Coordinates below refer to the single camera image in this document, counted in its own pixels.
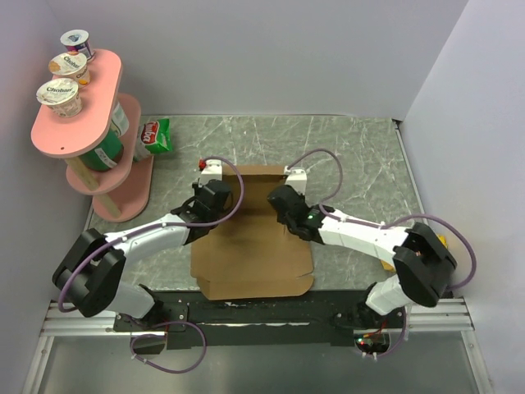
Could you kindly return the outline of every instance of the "pink shelf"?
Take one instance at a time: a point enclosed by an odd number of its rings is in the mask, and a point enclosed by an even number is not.
[[[133,152],[135,151],[135,143],[139,131],[140,104],[136,98],[129,94],[119,93],[118,99],[130,121],[130,128],[121,137],[121,142],[124,145],[124,154],[122,155],[121,161],[116,167],[107,172],[91,172],[98,182],[98,188],[96,190],[88,189],[84,182],[81,181],[69,167],[66,170],[66,178],[71,187],[83,195],[102,195],[114,190],[120,186],[130,174],[131,164],[133,163]]]
[[[121,216],[114,218],[96,197],[93,198],[95,213],[109,222],[125,222],[141,213],[148,204],[152,170],[153,156],[133,163],[130,175],[124,183],[108,193],[121,210]]]
[[[96,53],[88,65],[91,82],[80,90],[83,107],[78,115],[62,118],[45,105],[40,107],[31,139],[43,154],[73,158],[90,151],[106,136],[121,81],[122,63],[115,53],[106,49],[97,49]]]

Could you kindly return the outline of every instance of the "gray marble surface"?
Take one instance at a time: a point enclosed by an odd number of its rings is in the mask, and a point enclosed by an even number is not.
[[[144,117],[143,122],[159,117]],[[193,193],[199,158],[219,155],[235,164],[286,165],[314,148],[332,150],[345,170],[340,193],[330,202],[345,213],[374,222],[419,212],[394,124],[355,117],[170,117],[175,151],[155,158],[148,207],[125,223],[96,214],[90,226],[121,231],[160,218]],[[336,186],[333,160],[317,153],[303,162],[307,202],[315,204]],[[389,276],[379,260],[342,247],[312,244],[313,289],[364,289]],[[164,250],[129,267],[123,279],[157,290],[198,289],[189,275],[190,247]]]

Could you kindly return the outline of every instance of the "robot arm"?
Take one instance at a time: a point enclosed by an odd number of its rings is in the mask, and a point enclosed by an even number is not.
[[[146,315],[154,314],[162,306],[158,305],[151,292],[144,286],[123,282],[121,275],[125,266],[129,267],[161,250],[187,245],[213,229],[167,225],[174,222],[214,222],[226,213],[225,206],[231,200],[231,188],[221,180],[220,162],[209,163],[193,188],[194,197],[154,222],[107,234],[100,234],[93,228],[84,231],[53,274],[55,286],[62,289],[87,256],[121,238],[122,242],[104,250],[76,276],[67,298],[85,317],[94,316],[103,310],[129,314],[134,318],[147,318]],[[127,239],[128,234],[140,230],[143,232]]]
[[[396,275],[368,288],[359,314],[366,315],[370,309],[384,316],[413,302],[436,306],[456,268],[450,252],[423,223],[412,228],[381,229],[379,224],[366,227],[338,221],[326,216],[318,205],[307,206],[304,195],[290,186],[275,188],[268,202],[277,212],[277,221],[302,240],[358,250],[395,267]],[[351,218],[333,208],[325,209],[339,218]]]

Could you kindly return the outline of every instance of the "open box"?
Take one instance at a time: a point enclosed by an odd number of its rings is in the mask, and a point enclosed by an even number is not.
[[[230,220],[191,245],[191,276],[210,300],[300,296],[312,286],[308,242],[276,220],[268,194],[285,183],[283,166],[240,166],[244,200]],[[222,180],[239,199],[240,186],[229,167]]]

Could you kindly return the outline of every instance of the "chobani yogurt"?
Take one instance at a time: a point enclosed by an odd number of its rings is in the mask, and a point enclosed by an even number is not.
[[[79,84],[69,78],[56,78],[46,82],[37,90],[36,98],[59,117],[73,117],[82,109]]]
[[[89,46],[89,33],[85,30],[70,30],[62,35],[60,42],[68,51],[83,53],[91,62],[95,51]]]
[[[90,81],[88,59],[83,53],[61,53],[49,62],[48,68],[55,76],[75,80],[80,88],[86,86]]]

